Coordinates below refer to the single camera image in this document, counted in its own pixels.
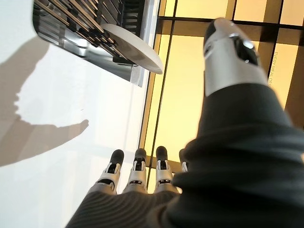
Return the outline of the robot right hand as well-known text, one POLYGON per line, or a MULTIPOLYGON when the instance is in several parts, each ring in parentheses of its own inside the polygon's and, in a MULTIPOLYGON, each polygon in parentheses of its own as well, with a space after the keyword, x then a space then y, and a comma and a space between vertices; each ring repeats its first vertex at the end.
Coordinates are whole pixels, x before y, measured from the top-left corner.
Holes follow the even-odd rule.
POLYGON ((204 99, 197 137, 173 174, 156 150, 156 184, 146 189, 146 151, 135 152, 128 183, 113 152, 69 228, 301 228, 304 133, 269 87, 254 44, 232 21, 213 20, 203 44, 204 99))

